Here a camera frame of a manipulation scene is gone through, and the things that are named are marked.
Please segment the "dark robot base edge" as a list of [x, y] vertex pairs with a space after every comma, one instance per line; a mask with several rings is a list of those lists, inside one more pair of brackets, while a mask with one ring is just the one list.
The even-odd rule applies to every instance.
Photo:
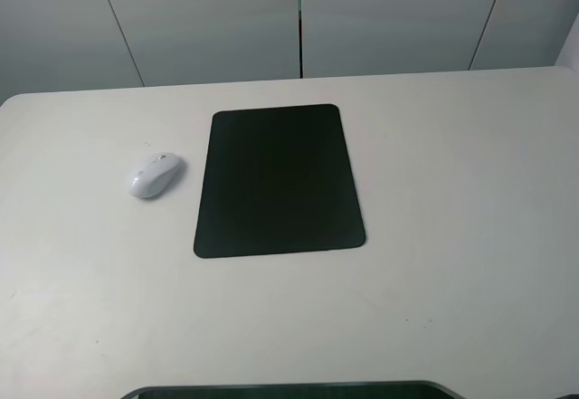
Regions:
[[458, 398], [429, 381], [147, 386], [127, 398]]

